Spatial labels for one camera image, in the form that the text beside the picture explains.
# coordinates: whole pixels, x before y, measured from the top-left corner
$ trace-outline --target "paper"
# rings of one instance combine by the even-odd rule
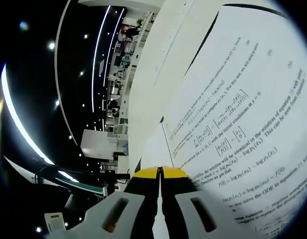
[[[307,194],[307,49],[271,12],[223,6],[165,115],[175,167],[275,236]]]
[[[162,123],[145,144],[141,169],[161,166],[173,167]]]
[[[162,69],[162,66],[165,62],[165,59],[166,59],[166,57],[169,53],[169,50],[170,50],[171,46],[173,45],[173,42],[174,42],[176,36],[178,35],[178,32],[179,32],[185,18],[187,17],[187,15],[188,15],[189,11],[191,10],[191,7],[193,6],[194,3],[195,3],[195,0],[187,0],[184,3],[184,5],[182,6],[181,10],[179,11],[179,14],[177,16],[177,20],[176,20],[175,24],[173,25],[168,37],[164,41],[164,44],[163,44],[162,49],[161,49],[161,54],[159,54],[157,64],[154,67],[153,85],[155,85],[157,78],[160,74],[160,71]]]

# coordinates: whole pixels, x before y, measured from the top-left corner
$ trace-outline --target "black ceiling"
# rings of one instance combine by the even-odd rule
[[[66,3],[67,0],[27,0],[18,3],[13,10],[9,9],[13,11],[13,17],[4,27],[4,31],[6,28],[9,31],[6,41],[2,43],[6,46],[3,59],[13,105],[31,139],[56,165],[90,172],[99,169],[97,160],[80,157],[82,152],[79,145],[86,125],[90,129],[96,126],[99,130],[101,119],[105,117],[105,113],[98,110],[102,96],[107,95],[106,85],[102,85],[103,78],[98,76],[99,63],[107,58],[115,26],[124,8],[111,7],[100,36],[95,68],[95,113],[91,109],[93,58],[107,6],[88,7],[73,0],[65,14],[57,51],[58,82],[64,112],[77,146],[74,140],[69,139],[70,132],[60,106],[55,104],[58,100],[55,52],[47,48],[49,42],[56,39]],[[20,28],[21,22],[27,23],[28,30]],[[20,166],[32,172],[44,167],[43,160],[20,134],[6,105],[2,114],[1,145],[2,155]]]

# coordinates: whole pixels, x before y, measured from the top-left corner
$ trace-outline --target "desk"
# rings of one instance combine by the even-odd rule
[[[186,16],[157,79],[154,69],[163,43],[188,0],[165,0],[142,51],[129,98],[129,166],[131,176],[142,156],[147,138],[165,115],[174,92],[182,83],[220,7],[228,3],[254,4],[278,9],[267,0],[196,0]]]

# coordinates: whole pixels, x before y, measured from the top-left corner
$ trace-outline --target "led strip light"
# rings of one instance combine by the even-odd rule
[[[108,15],[109,9],[110,9],[110,5],[107,8],[104,20],[102,22],[102,25],[100,27],[99,33],[98,33],[98,38],[97,38],[97,42],[96,42],[96,49],[95,49],[95,54],[94,54],[94,62],[93,62],[93,72],[92,72],[92,110],[94,112],[94,73],[95,73],[95,62],[96,62],[96,54],[97,54],[97,48],[98,48],[98,44],[99,44],[99,38],[100,38],[100,34],[102,32],[106,17]]]
[[[24,137],[26,142],[31,146],[31,148],[41,157],[44,159],[44,161],[48,164],[55,165],[41,150],[40,148],[35,144],[35,142],[31,139],[27,131],[25,130],[23,124],[21,123],[15,107],[13,105],[12,99],[10,97],[9,89],[8,89],[8,83],[7,83],[7,75],[6,75],[6,65],[4,65],[2,75],[1,75],[1,83],[2,83],[2,89],[3,89],[3,94],[5,98],[5,102],[8,108],[8,111],[17,127],[21,135]],[[63,171],[58,171],[61,175],[64,177],[70,179],[73,182],[78,182],[76,179],[74,179],[72,176],[68,175],[67,173]]]

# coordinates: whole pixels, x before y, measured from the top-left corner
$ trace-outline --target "mathematical equation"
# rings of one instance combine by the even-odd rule
[[[225,111],[217,119],[213,120],[215,125],[219,128],[248,98],[248,94],[242,89],[239,89],[239,92],[233,97],[231,103],[225,107]]]
[[[230,145],[230,142],[227,138],[224,138],[223,141],[220,142],[220,144],[215,146],[215,149],[217,150],[219,156],[221,157],[225,152],[232,149],[232,146]]]
[[[224,81],[221,81],[217,85],[216,89],[213,92],[211,92],[211,95],[208,98],[203,99],[204,101],[201,102],[202,104],[198,109],[196,107],[192,109],[192,112],[195,112],[195,113],[190,116],[191,119],[188,121],[188,126],[194,122],[194,120],[200,115],[201,112],[204,112],[207,110],[207,106],[209,105],[212,97],[217,95],[218,91],[222,88],[223,85],[224,85]]]
[[[202,143],[206,140],[206,138],[208,138],[208,136],[213,135],[211,129],[209,126],[207,126],[201,134],[199,134],[198,136],[196,136],[193,140],[194,146],[196,148],[198,148],[199,146],[202,145]]]
[[[241,142],[241,140],[246,137],[245,133],[243,132],[240,126],[238,126],[238,129],[233,131],[233,134],[239,142]]]
[[[261,164],[264,164],[267,160],[269,160],[272,156],[276,155],[278,153],[278,150],[276,147],[273,147],[273,149],[269,150],[267,154],[262,157],[260,160],[256,161],[256,166],[259,166]]]
[[[242,178],[243,176],[247,175],[251,173],[251,168],[248,167],[244,170],[241,170],[241,173],[238,173],[237,175],[233,176],[233,177],[230,177],[231,181],[235,181],[235,180],[238,180],[240,178]]]

